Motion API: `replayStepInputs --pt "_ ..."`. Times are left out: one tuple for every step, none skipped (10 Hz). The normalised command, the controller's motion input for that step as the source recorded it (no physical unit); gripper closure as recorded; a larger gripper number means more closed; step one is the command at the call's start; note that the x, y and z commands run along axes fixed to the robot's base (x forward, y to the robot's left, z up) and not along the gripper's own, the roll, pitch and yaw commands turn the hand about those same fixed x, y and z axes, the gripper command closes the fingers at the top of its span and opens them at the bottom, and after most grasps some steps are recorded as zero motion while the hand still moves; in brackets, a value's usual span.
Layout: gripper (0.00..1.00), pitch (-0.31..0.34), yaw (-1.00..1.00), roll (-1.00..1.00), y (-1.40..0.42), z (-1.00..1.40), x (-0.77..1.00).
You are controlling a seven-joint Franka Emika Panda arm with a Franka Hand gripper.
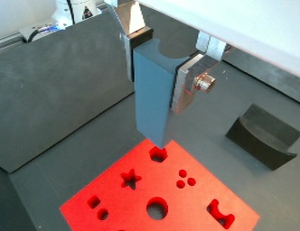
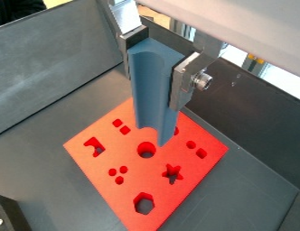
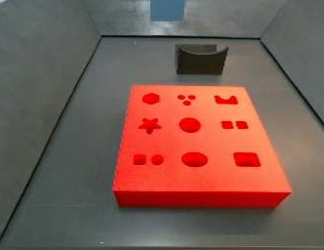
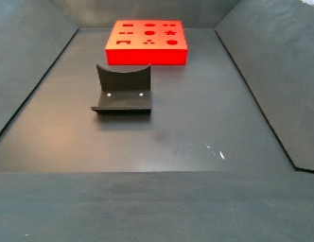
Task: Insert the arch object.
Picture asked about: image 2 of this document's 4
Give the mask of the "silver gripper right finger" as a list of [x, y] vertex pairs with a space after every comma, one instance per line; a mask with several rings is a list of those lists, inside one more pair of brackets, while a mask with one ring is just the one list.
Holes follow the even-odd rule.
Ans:
[[194, 51], [174, 66], [171, 72], [171, 87], [169, 107], [179, 111], [191, 100], [195, 89], [209, 89], [213, 77], [206, 74], [207, 66], [225, 52], [225, 42], [205, 32], [194, 34]]

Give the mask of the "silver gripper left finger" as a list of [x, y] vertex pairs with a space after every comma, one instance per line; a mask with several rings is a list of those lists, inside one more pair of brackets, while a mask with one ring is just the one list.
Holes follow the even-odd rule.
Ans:
[[142, 25], [138, 7], [134, 0], [107, 0], [111, 23], [115, 27], [119, 50], [122, 52], [127, 79], [130, 75], [127, 50], [149, 37], [149, 29]]

